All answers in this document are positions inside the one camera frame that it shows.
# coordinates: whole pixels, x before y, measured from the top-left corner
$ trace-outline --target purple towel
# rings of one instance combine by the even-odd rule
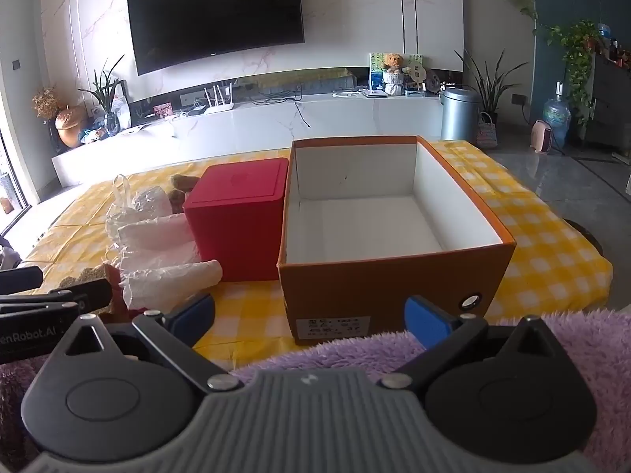
[[[631,460],[631,315],[611,311],[544,317],[585,378],[598,409],[585,454],[604,473]],[[376,380],[423,351],[409,333],[382,334],[318,345],[246,366],[249,381],[260,369],[362,368]]]
[[[631,315],[595,311],[551,315],[545,321],[585,377],[596,399],[598,419],[586,455],[604,473],[631,460]],[[423,351],[408,333],[383,334],[318,345],[271,358],[235,372],[249,381],[260,369],[364,369],[376,380]],[[0,366],[0,461],[22,468],[37,455],[24,435],[20,404],[44,358]]]

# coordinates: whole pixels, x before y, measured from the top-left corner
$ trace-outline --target red lid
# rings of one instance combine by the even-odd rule
[[[282,198],[288,165],[286,158],[212,165],[184,205],[225,205]]]

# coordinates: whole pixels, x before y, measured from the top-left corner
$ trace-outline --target tile floor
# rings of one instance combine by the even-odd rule
[[[631,196],[625,188],[631,168],[614,162],[608,151],[567,147],[565,153],[570,156],[541,155],[528,147],[528,141],[527,134],[500,136],[498,149],[487,153],[559,216],[578,222],[594,235],[613,264],[608,306],[629,306]]]

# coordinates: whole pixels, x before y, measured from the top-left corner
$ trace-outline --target table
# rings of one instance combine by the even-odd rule
[[[594,247],[557,217],[546,203],[521,186],[493,159],[467,142],[433,146],[482,196],[506,225],[517,247],[487,311],[496,322],[534,313],[581,311],[607,301],[613,267]],[[288,158],[289,150],[211,158],[131,175],[133,191],[158,185],[171,189],[173,174],[200,176],[212,164]],[[44,272],[39,291],[58,286],[87,266],[113,260],[105,215],[114,197],[111,182],[92,186],[62,214],[26,258]],[[285,316],[279,282],[220,283],[210,289],[217,304],[213,328],[195,350],[232,369],[296,350]]]

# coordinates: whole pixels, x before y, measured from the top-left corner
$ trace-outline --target wall-mounted tv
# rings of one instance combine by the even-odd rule
[[[138,74],[250,48],[303,43],[301,0],[127,0]]]

